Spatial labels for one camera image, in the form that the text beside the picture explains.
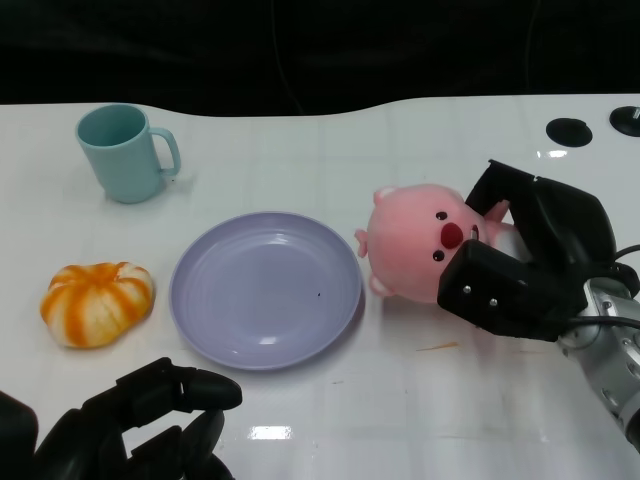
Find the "plush toy nose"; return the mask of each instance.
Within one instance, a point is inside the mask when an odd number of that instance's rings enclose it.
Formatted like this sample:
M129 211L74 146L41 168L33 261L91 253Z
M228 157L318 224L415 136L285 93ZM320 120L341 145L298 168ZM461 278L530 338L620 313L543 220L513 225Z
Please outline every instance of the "plush toy nose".
M442 227L442 234L440 235L442 245L444 248L453 249L462 243L464 235L462 235L462 229L455 223L447 223Z

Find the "pink plush toy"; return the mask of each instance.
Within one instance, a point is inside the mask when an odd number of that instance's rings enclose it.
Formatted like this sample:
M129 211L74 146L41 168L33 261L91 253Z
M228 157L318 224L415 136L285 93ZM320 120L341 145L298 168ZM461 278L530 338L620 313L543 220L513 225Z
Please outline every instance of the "pink plush toy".
M433 303L440 275L462 242L477 238L519 259L529 255L513 225L501 223L509 205L482 217L462 196L440 185L385 187L373 195L368 231L357 230L358 255L369 254L369 286L381 296Z

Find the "mug handle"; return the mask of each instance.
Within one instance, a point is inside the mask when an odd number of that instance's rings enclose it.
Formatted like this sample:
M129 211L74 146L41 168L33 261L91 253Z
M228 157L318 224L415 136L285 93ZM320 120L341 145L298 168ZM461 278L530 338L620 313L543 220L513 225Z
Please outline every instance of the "mug handle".
M164 138L169 144L169 150L171 150L171 156L173 157L173 168L161 168L160 173L166 176L177 175L180 171L182 162L180 161L180 151L178 150L178 144L176 143L176 139L173 138L173 134L166 128L157 127L149 128L149 133L151 135L159 135Z

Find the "black cable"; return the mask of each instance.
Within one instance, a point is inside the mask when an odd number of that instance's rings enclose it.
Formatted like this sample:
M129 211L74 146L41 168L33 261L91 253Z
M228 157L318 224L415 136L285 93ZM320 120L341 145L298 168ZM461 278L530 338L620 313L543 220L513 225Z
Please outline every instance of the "black cable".
M640 320L627 317L608 317L599 315L594 317L575 317L569 320L570 328L585 327L588 325L604 325L609 327L631 327L640 330Z
M540 10L540 4L542 0L533 0L533 12L531 13L531 20L529 21L529 29L527 31L527 41L524 45L524 79L525 79L525 93L530 93L531 82L529 79L529 70L531 66L531 41L533 38L533 25L538 18L538 11Z
M628 255L629 253L633 253L633 252L640 252L640 244L631 245L630 247L623 248L618 253L616 253L616 256L614 258L618 260L620 257L624 257L625 255Z
M289 82L287 81L287 77L284 74L284 70L282 69L282 64L280 63L280 51L278 50L278 38L276 37L276 0L271 0L271 39L273 41L273 50L276 57L276 66L278 67L278 74L280 75L280 81L282 82L282 86L287 91L287 95L291 99L291 101L296 106L296 111L298 115L304 115L304 110L302 109L302 105L298 102L296 95L293 93L291 86L289 86Z

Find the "stuffed animal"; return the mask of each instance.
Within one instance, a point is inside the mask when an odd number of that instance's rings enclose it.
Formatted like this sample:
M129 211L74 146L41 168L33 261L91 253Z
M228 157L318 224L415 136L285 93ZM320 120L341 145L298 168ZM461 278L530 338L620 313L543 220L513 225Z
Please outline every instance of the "stuffed animal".
M440 275L462 245L475 238L515 258L529 253L513 225L502 223L509 205L482 217L462 196L440 185L385 187L373 195L368 230L358 229L358 255L369 254L370 288L423 303L437 299Z
M69 265L51 280L40 314L61 345L99 347L142 320L153 306L153 282L127 262Z

